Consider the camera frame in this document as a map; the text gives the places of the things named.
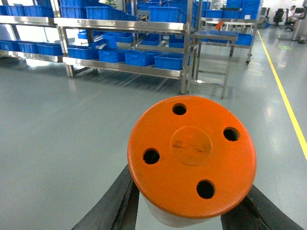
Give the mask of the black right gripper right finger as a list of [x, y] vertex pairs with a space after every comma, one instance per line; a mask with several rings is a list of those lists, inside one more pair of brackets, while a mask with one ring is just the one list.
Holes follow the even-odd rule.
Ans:
[[238, 206], [221, 215], [221, 223], [224, 230], [302, 229], [254, 185]]

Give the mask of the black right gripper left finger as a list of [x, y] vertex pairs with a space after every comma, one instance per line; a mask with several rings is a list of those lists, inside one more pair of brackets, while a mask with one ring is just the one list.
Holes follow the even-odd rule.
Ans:
[[74, 230], [134, 230], [140, 192], [128, 166]]

